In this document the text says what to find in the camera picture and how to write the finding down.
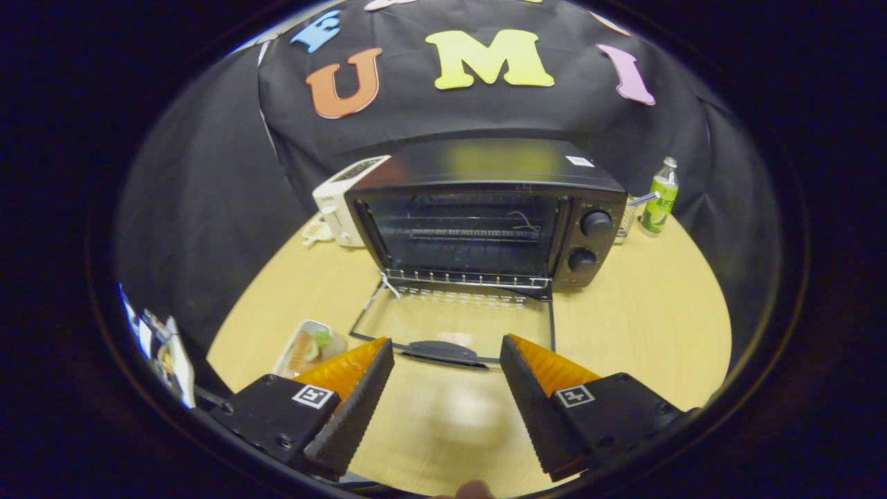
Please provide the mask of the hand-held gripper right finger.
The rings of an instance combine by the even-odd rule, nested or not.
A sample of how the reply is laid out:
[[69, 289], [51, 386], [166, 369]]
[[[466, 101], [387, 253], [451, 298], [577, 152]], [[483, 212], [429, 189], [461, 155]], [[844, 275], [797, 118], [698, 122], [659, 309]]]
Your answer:
[[694, 416], [630, 374], [597, 375], [517, 335], [503, 337], [500, 365], [553, 481], [653, 460]]

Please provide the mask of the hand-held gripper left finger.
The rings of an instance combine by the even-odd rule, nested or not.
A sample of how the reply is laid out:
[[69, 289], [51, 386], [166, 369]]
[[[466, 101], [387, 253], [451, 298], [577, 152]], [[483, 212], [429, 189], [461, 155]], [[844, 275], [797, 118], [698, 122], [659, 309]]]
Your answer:
[[260, 376], [209, 416], [273, 460], [338, 481], [394, 366], [392, 341], [377, 338], [295, 377]]

